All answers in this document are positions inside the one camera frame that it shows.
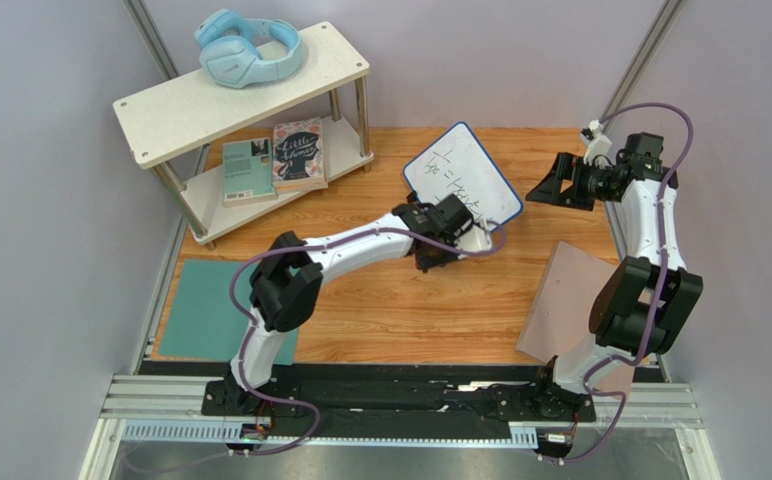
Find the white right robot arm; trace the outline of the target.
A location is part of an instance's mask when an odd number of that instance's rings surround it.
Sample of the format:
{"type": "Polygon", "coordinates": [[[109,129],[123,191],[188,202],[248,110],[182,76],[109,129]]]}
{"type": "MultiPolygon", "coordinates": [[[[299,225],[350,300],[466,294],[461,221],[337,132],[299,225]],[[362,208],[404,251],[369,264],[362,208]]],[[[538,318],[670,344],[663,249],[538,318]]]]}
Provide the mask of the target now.
{"type": "Polygon", "coordinates": [[[627,137],[614,161],[601,164],[609,139],[586,135],[585,155],[557,154],[549,173],[526,196],[537,203],[590,211],[595,202],[619,204],[626,219],[626,254],[590,311],[589,334],[544,368],[546,394],[569,401],[592,392],[592,383],[621,365],[667,352],[703,291],[689,271],[675,237],[676,165],[660,155],[662,137],[627,137]]]}

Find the blue framed whiteboard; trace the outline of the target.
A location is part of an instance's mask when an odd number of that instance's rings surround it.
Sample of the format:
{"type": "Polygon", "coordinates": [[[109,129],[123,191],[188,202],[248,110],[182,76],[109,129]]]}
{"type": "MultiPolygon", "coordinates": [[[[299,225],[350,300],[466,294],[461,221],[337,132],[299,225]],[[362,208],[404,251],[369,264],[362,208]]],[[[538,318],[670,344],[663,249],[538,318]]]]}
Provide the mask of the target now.
{"type": "Polygon", "coordinates": [[[500,225],[518,217],[523,201],[471,127],[455,123],[407,163],[405,182],[419,200],[461,200],[476,220],[500,225]]]}

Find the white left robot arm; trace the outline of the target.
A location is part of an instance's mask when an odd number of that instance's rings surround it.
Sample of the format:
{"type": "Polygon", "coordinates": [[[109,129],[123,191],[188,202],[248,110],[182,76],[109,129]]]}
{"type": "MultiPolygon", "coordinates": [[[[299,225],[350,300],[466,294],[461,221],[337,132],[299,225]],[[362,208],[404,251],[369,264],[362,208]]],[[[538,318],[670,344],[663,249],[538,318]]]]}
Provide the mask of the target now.
{"type": "Polygon", "coordinates": [[[323,287],[377,262],[411,257],[426,272],[492,247],[489,223],[478,220],[455,195],[437,204],[408,202],[376,220],[321,238],[294,232],[277,237],[270,249],[245,263],[252,271],[249,300],[242,303],[238,269],[229,286],[233,306],[248,327],[230,361],[235,384],[253,391],[269,382],[286,336],[314,313],[323,287]]]}

